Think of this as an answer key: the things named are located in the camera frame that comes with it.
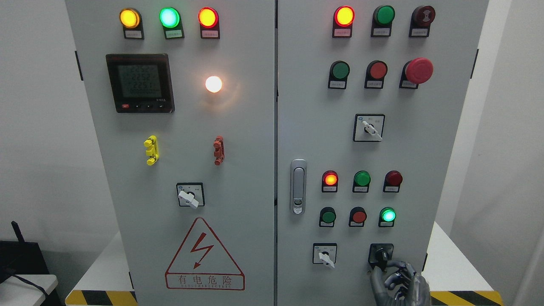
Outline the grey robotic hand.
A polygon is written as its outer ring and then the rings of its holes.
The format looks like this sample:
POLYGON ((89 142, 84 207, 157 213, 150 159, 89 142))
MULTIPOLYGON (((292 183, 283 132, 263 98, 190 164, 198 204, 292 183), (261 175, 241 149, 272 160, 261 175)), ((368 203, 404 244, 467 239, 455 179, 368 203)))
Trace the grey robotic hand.
POLYGON ((383 280, 382 269, 375 267, 370 277, 377 306, 431 306, 429 284, 410 263, 391 260, 386 267, 397 270, 383 280))

